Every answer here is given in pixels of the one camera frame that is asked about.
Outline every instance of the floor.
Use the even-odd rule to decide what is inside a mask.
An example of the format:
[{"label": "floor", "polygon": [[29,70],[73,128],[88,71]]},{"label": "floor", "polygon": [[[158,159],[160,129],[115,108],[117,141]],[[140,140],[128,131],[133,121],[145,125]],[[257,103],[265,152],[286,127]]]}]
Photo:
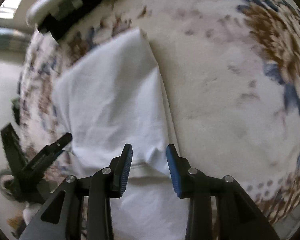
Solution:
[{"label": "floor", "polygon": [[[24,54],[0,51],[0,129],[11,122],[17,131],[12,117],[11,99],[17,97],[17,83],[22,70]],[[0,138],[0,169],[6,168],[7,162]],[[6,220],[21,212],[24,205],[11,202],[0,193],[0,228],[10,240],[15,238],[10,233]]]}]

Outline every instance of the floral fabric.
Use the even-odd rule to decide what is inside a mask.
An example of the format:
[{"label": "floral fabric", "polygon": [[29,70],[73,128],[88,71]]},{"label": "floral fabric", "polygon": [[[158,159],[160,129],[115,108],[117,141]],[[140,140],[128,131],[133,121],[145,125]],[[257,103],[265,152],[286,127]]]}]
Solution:
[{"label": "floral fabric", "polygon": [[[209,8],[201,7],[201,3],[202,0],[105,0],[74,25],[61,41],[56,42],[50,34],[42,35],[36,31],[26,54],[21,82],[20,141],[27,156],[32,158],[44,145],[61,136],[57,113],[51,102],[51,91],[58,77],[91,49],[97,49],[135,26],[144,29],[150,39],[154,37],[155,56],[164,52],[160,43],[164,43],[165,30],[173,31],[178,42],[193,39],[189,46],[195,46],[192,45],[195,39],[204,39],[223,50],[232,43],[250,46],[250,52],[258,60],[254,63],[251,59],[254,57],[247,56],[245,64],[257,64],[263,80],[267,79],[278,91],[282,108],[274,111],[273,118],[282,125],[283,134],[287,134],[291,118],[300,123],[300,11],[286,0],[211,0]],[[227,11],[222,12],[222,17],[213,16],[216,4]],[[170,41],[168,46],[178,45],[176,41]],[[181,121],[178,122],[182,112],[178,105],[180,98],[174,96],[176,87],[172,86],[174,81],[170,77],[173,73],[167,74],[160,65],[164,59],[159,58],[158,62],[182,150],[187,144],[181,139],[184,134],[178,133],[182,131]],[[236,106],[240,108],[247,102],[260,101],[258,79],[255,78],[259,72],[235,62],[229,55],[226,71],[234,79],[250,78],[246,92],[236,99]],[[195,118],[195,111],[189,118]],[[286,217],[300,203],[300,136],[296,140],[299,144],[291,153],[293,165],[287,172],[260,181],[242,182],[271,224]],[[69,174],[70,154],[71,151],[57,160],[47,172],[47,179],[61,182]],[[276,159],[271,162],[273,167],[279,164]]]}]

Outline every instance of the metal screw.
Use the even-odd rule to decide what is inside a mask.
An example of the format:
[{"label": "metal screw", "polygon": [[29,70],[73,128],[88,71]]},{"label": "metal screw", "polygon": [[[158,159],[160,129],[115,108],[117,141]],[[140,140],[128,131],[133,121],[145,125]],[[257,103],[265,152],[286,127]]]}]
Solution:
[{"label": "metal screw", "polygon": [[225,181],[231,183],[231,182],[234,181],[234,178],[232,176],[230,176],[230,175],[227,175],[227,176],[225,176]]},{"label": "metal screw", "polygon": [[72,183],[74,181],[75,181],[75,177],[74,176],[69,176],[69,177],[66,178],[66,182],[68,182],[68,183]]},{"label": "metal screw", "polygon": [[188,170],[188,172],[190,173],[190,174],[197,174],[197,169],[195,169],[195,168],[190,168],[189,170]]},{"label": "metal screw", "polygon": [[102,173],[103,173],[103,174],[109,174],[109,173],[111,173],[111,169],[110,169],[110,168],[104,168],[104,169],[102,170]]}]

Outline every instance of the white wall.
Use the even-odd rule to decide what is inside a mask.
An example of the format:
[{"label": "white wall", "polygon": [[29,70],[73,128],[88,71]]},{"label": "white wall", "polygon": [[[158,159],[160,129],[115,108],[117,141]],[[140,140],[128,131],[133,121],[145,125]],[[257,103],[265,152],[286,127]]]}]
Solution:
[{"label": "white wall", "polygon": [[0,19],[0,27],[7,27],[31,33],[32,28],[29,28],[26,23],[26,12],[30,6],[37,0],[22,0],[13,19]]},{"label": "white wall", "polygon": [[[23,60],[23,54],[0,51],[0,129],[9,122],[15,124],[10,100],[18,96],[17,84]],[[0,137],[0,169],[6,168],[6,165],[7,161]],[[15,238],[11,235],[11,229],[7,225],[6,220],[13,218],[17,212],[21,212],[23,207],[23,204],[9,201],[0,193],[0,228],[11,240],[15,240]]]}]

